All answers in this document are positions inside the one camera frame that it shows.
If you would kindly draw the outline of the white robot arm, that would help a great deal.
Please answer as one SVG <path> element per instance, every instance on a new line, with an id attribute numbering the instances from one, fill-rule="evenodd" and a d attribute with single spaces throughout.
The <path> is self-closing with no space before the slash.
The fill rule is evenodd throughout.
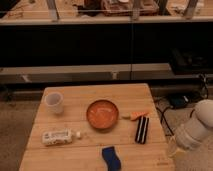
<path id="1" fill-rule="evenodd" d="M 194 107 L 194 112 L 194 116 L 181 124 L 169 139 L 169 157 L 195 150 L 213 133 L 213 100 L 199 101 Z"/>

